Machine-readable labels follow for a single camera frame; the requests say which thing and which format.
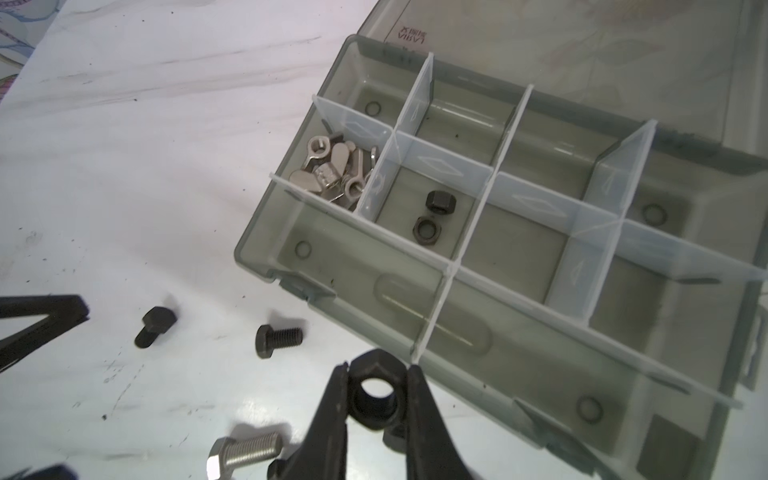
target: stainless steel bolt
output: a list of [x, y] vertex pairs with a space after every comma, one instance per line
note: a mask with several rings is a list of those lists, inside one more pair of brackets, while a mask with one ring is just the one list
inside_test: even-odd
[[214, 442], [208, 454], [208, 480], [227, 480], [235, 468], [275, 458], [283, 450], [283, 438], [274, 432], [248, 440], [222, 437]]

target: black hex nut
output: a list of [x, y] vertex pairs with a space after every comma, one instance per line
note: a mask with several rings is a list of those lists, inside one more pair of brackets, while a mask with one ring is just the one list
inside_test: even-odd
[[[382, 349], [363, 353], [349, 364], [349, 414], [364, 427], [382, 430], [402, 421], [406, 413], [406, 366]], [[367, 379], [381, 379], [392, 393], [379, 398], [362, 387]]]
[[456, 210], [456, 197], [443, 190], [433, 190], [427, 194], [426, 206], [434, 214], [449, 215]]
[[176, 323], [176, 320], [176, 314], [173, 310], [164, 306], [152, 307], [152, 310], [141, 319], [144, 322], [144, 328], [136, 335], [134, 345], [140, 349], [149, 347], [160, 334], [166, 333]]

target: black bolt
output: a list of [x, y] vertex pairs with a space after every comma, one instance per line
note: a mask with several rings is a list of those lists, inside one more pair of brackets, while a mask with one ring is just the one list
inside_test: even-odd
[[268, 359], [273, 350], [299, 346], [302, 341], [304, 332], [300, 328], [275, 330], [271, 325], [262, 325], [256, 332], [256, 354]]
[[161, 333], [166, 333], [176, 323], [176, 314], [164, 306], [156, 306], [147, 312], [141, 320], [144, 322], [144, 328], [136, 335], [134, 345], [140, 349], [145, 349], [152, 345], [152, 342]]

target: transparent divider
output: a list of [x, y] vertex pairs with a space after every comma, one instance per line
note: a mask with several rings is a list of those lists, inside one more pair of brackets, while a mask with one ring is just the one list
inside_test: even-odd
[[389, 125], [352, 108], [317, 95], [312, 96], [312, 102], [331, 133], [343, 132], [345, 140], [351, 140], [365, 150], [369, 151], [374, 146], [384, 148], [392, 136], [392, 128]]
[[[604, 152], [596, 161], [584, 202], [623, 220], [656, 132], [656, 121]], [[552, 280], [546, 303], [564, 315], [587, 323], [598, 304], [621, 230], [620, 222], [601, 222], [581, 210]]]
[[406, 104], [400, 111], [395, 128], [409, 135], [416, 135], [419, 125], [422, 124], [424, 114], [427, 112], [429, 102], [432, 101], [432, 66], [435, 62], [434, 54], [429, 54], [411, 93], [406, 99]]
[[[358, 206], [359, 215], [371, 221], [379, 218], [401, 168], [432, 180], [437, 184], [436, 187], [448, 187], [466, 195], [467, 198], [463, 199], [465, 202], [482, 195], [492, 174], [492, 169], [487, 165], [397, 131], [371, 175], [366, 187], [367, 195], [361, 198]], [[412, 208], [420, 208], [424, 206], [427, 193], [421, 192], [416, 197], [415, 192], [403, 191], [398, 195], [403, 201], [410, 201]]]
[[[416, 76], [413, 87], [400, 111], [395, 124], [397, 131], [415, 135], [419, 129], [424, 113], [426, 113], [429, 102], [432, 100], [432, 67], [434, 61], [435, 56], [430, 53]], [[379, 158], [386, 159], [392, 154], [392, 143], [394, 141], [389, 142], [382, 149]], [[368, 185], [357, 202], [355, 215], [376, 221], [376, 217], [379, 216], [381, 207], [389, 194], [389, 189], [392, 188], [392, 183], [395, 181], [398, 169], [399, 165], [395, 162], [377, 162], [371, 172]]]
[[655, 120], [645, 122], [597, 158], [584, 192], [585, 202], [624, 217], [640, 181], [656, 124]]
[[598, 304], [611, 266], [621, 223], [600, 223], [591, 213], [576, 221], [582, 230], [571, 235], [549, 287], [545, 303], [586, 324]]
[[586, 233], [618, 220], [590, 204], [503, 172], [494, 180], [488, 203], [565, 235]]
[[472, 234], [475, 232], [475, 228], [477, 227], [477, 223], [480, 219], [480, 215], [482, 214], [483, 207], [488, 202], [488, 197], [491, 194], [493, 184], [498, 175], [499, 166], [501, 165], [501, 162], [502, 162], [501, 159], [503, 159], [504, 156], [507, 154], [507, 149], [509, 149], [509, 144], [511, 143], [512, 137], [515, 136], [517, 127], [520, 124], [520, 118], [523, 115], [523, 112], [525, 111], [525, 105], [528, 103], [528, 99], [531, 97], [532, 91], [533, 91], [533, 85], [530, 84], [525, 89], [525, 93], [523, 94], [523, 97], [520, 100], [520, 103], [515, 109], [515, 115], [512, 118], [512, 123], [510, 124], [509, 129], [505, 134], [504, 140], [502, 141], [502, 147], [497, 152], [498, 157], [494, 159], [494, 161], [492, 161], [492, 165], [494, 165], [492, 175], [490, 176], [488, 181], [485, 183], [484, 190], [480, 195], [479, 202], [477, 203], [477, 207], [474, 209], [474, 211], [472, 211], [472, 215], [469, 218], [469, 222], [467, 223], [467, 226], [465, 228], [462, 241], [459, 244], [458, 250], [455, 255], [455, 262], [451, 265], [450, 271], [448, 271], [446, 277], [443, 279], [443, 281], [440, 284], [440, 287], [438, 288], [438, 301], [435, 302], [435, 305], [432, 308], [432, 312], [429, 314], [429, 322], [427, 323], [427, 327], [424, 329], [424, 333], [421, 335], [421, 337], [418, 338], [416, 341], [413, 354], [411, 356], [411, 361], [413, 363], [419, 363], [419, 360], [421, 359], [422, 355], [426, 351], [427, 345], [429, 344], [429, 339], [431, 338], [432, 334], [435, 331], [435, 325], [437, 323], [437, 319], [440, 316], [440, 312], [442, 310], [443, 305], [445, 304], [445, 300], [448, 298], [449, 291], [453, 284], [453, 278], [456, 275], [456, 272], [458, 271], [459, 267], [461, 266], [462, 258], [464, 256], [464, 253], [467, 250], [469, 241], [472, 239]]
[[482, 195], [493, 173], [488, 165], [400, 131], [396, 132], [392, 152], [389, 159], [403, 167], [475, 198]]
[[687, 285], [768, 280], [768, 271], [632, 220], [621, 227], [616, 254]]

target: bolt head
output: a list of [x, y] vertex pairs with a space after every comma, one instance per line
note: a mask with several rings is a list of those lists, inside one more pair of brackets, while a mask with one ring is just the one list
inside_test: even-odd
[[166, 333], [176, 323], [176, 314], [164, 306], [155, 306], [141, 320], [147, 326], [148, 332]]
[[456, 210], [456, 197], [443, 190], [433, 190], [427, 194], [426, 206], [434, 214], [449, 215]]
[[222, 437], [214, 442], [205, 464], [208, 480], [227, 480], [232, 476], [232, 471], [224, 468], [224, 450], [233, 443], [235, 440], [230, 437]]
[[270, 325], [262, 325], [256, 331], [256, 354], [260, 359], [268, 359], [272, 356], [274, 349], [267, 348], [266, 337], [273, 331]]

